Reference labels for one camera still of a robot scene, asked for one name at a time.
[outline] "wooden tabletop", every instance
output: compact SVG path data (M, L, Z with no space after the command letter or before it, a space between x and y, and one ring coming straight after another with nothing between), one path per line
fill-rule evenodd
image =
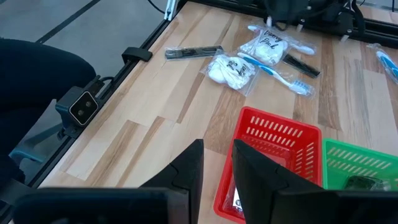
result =
M387 11L363 7L368 18L398 22ZM221 44L233 51L251 40L253 17L192 2L150 48L41 187L138 187L176 158L194 139L205 142L200 223L223 223L213 211L226 153L243 106L318 126L324 138L398 156L398 87L365 43L303 30L317 56L294 54L320 68L315 97L292 93L262 74L247 98L199 71L209 59L165 61L166 47ZM398 61L397 50L386 49Z

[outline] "green plastic basket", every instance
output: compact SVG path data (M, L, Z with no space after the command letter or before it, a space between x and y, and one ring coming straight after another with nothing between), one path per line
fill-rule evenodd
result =
M324 139L323 188L344 189L349 177L364 175L381 179L398 190L398 157L359 146Z

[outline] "gray floor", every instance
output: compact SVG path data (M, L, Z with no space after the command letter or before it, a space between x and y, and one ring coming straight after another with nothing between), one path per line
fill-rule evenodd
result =
M152 1L162 10L167 2ZM0 0L0 37L35 42L89 2ZM115 76L123 66L123 51L139 47L162 19L163 15L146 0L100 0L44 44L83 57L98 75ZM61 122L54 105L53 101L23 140ZM52 136L37 145L34 153L46 156L58 145L56 136ZM28 159L21 162L27 179L38 168L37 163Z

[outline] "red plastic basket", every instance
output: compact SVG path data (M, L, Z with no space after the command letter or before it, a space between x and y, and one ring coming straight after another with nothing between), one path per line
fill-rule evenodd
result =
M322 134L317 127L244 107L239 115L234 139L242 139L292 172L322 186ZM233 175L233 140L229 146L213 208L221 217L245 223L237 211L223 208Z

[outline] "black pants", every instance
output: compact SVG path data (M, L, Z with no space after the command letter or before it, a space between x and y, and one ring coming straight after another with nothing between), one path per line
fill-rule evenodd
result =
M82 58L46 45L0 39L0 188L21 176L8 154L40 118L52 99L95 77Z

